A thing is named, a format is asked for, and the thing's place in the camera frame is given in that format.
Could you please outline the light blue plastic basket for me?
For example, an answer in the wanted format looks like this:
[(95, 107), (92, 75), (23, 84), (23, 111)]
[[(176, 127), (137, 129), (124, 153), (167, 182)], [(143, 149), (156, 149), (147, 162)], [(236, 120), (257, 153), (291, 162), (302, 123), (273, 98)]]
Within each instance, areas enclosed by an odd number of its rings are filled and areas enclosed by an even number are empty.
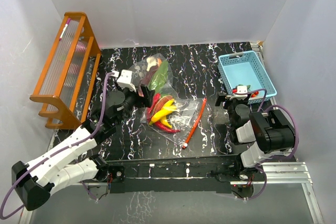
[(229, 94), (240, 84), (249, 86), (250, 91), (266, 89), (267, 92), (259, 91), (255, 98), (250, 98), (249, 104), (260, 103), (262, 99), (269, 101), (277, 95), (265, 67), (252, 50), (219, 56), (218, 70)]

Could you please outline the yellow fake banana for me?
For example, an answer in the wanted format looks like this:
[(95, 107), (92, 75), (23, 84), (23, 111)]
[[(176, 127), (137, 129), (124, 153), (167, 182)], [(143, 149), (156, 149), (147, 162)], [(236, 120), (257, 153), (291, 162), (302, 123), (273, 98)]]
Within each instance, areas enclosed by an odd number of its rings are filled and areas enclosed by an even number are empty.
[(172, 128), (172, 125), (167, 121), (166, 116), (175, 112), (177, 107), (173, 104), (174, 99), (168, 100), (163, 106), (154, 113), (154, 115), (150, 118), (149, 125), (155, 125), (159, 129), (174, 133), (175, 131)]

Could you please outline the red fake chili pepper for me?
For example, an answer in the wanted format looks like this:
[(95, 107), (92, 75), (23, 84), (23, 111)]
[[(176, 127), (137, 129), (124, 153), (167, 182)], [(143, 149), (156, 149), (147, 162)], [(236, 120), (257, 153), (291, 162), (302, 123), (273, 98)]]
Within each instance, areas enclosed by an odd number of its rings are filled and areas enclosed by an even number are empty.
[(154, 95), (152, 105), (146, 110), (145, 116), (149, 126), (154, 125), (157, 129), (165, 133), (178, 133), (180, 130), (173, 129), (168, 122), (167, 116), (177, 111), (174, 105), (175, 100), (171, 95)]

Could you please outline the pink white marker pen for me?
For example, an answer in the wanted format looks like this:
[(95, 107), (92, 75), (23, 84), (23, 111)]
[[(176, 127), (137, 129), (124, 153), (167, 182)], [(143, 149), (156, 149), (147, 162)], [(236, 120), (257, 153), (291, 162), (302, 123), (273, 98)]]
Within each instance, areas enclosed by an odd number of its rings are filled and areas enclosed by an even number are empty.
[(66, 31), (66, 29), (67, 29), (69, 23), (70, 23), (70, 21), (71, 21), (71, 18), (67, 18), (67, 21), (66, 21), (66, 23), (65, 23), (65, 25), (64, 25), (64, 27), (63, 27), (63, 30), (62, 30), (62, 32), (61, 32), (61, 34), (60, 34), (60, 36), (59, 36), (59, 41), (62, 40), (62, 37), (63, 37), (63, 35), (64, 35), (64, 33), (65, 33), (65, 31)]

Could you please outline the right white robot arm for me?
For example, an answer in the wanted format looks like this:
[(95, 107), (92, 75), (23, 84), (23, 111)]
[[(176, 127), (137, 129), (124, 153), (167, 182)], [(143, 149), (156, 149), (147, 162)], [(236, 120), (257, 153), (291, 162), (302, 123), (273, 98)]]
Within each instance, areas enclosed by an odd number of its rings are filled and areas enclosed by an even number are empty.
[(250, 144), (237, 155), (234, 174), (240, 180), (247, 180), (253, 169), (275, 157), (292, 158), (299, 143), (299, 133), (294, 122), (283, 114), (285, 109), (274, 106), (265, 112), (252, 112), (248, 100), (252, 92), (230, 95), (219, 93), (215, 105), (223, 105), (228, 112), (230, 141), (235, 145)]

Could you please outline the clear zip bag red slider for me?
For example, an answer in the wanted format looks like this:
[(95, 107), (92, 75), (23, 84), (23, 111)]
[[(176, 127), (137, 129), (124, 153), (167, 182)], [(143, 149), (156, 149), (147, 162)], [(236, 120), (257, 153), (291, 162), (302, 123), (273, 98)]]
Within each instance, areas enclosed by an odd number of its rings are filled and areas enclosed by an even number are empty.
[(172, 96), (175, 100), (174, 105), (177, 106), (177, 111), (168, 115), (166, 118), (168, 122), (173, 126), (173, 129), (180, 130), (178, 133), (165, 133), (157, 129), (154, 125), (149, 126), (146, 121), (146, 110), (143, 112), (141, 123), (146, 124), (150, 129), (159, 133), (161, 136), (172, 141), (176, 145), (181, 146), (185, 149), (188, 147), (188, 143), (191, 140), (198, 123), (200, 122), (203, 112), (206, 108), (207, 99), (206, 98), (196, 98), (196, 99), (179, 99)]

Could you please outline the orange wooden rack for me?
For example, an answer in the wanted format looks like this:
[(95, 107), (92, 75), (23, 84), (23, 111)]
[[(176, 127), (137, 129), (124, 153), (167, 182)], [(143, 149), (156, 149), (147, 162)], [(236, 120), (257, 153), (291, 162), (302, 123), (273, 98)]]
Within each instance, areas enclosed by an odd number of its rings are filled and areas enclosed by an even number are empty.
[[(59, 41), (67, 21), (71, 21)], [(49, 129), (72, 130), (86, 120), (89, 111), (101, 50), (83, 12), (66, 12), (30, 96), (41, 103), (39, 116)]]

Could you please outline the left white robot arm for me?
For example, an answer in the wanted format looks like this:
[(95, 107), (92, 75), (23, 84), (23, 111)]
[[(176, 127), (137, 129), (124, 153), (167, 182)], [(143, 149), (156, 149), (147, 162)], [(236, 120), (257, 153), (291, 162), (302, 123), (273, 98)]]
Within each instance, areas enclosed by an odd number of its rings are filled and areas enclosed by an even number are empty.
[(72, 161), (114, 134), (116, 126), (130, 117), (134, 107), (151, 106), (155, 91), (143, 84), (140, 88), (142, 94), (128, 88), (106, 93), (101, 108), (60, 144), (28, 163), (18, 161), (12, 166), (13, 189), (28, 211), (81, 180), (101, 182), (108, 177), (107, 164), (96, 155), (76, 164)]

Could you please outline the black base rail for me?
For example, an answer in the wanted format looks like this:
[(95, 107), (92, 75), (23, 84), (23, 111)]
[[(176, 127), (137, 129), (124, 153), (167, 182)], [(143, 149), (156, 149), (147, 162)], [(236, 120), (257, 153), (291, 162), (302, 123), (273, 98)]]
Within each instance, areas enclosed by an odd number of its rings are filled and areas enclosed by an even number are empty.
[(244, 168), (237, 155), (166, 159), (98, 160), (100, 171), (94, 178), (107, 183), (111, 194), (138, 191), (185, 192), (212, 191), (230, 194), (245, 187), (239, 196), (250, 197), (253, 184), (265, 176), (257, 169)]

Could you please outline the fake cherry tomato vine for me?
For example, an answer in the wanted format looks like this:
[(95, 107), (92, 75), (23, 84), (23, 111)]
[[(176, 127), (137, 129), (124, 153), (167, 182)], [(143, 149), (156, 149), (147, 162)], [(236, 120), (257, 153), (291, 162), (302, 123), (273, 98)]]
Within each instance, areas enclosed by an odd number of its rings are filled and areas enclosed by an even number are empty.
[(246, 97), (251, 96), (252, 98), (257, 97), (259, 95), (259, 90), (251, 90), (250, 85), (245, 85), (248, 88), (248, 93), (246, 95), (233, 95), (235, 97)]

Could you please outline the clear bag with green leaf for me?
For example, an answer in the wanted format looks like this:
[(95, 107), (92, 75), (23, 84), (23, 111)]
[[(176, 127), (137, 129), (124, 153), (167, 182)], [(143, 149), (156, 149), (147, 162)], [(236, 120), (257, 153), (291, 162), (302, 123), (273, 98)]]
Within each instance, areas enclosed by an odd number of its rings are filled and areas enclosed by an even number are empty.
[(144, 96), (141, 85), (160, 93), (173, 84), (171, 65), (162, 54), (146, 57), (132, 65), (129, 70), (132, 71), (132, 83), (141, 97)]

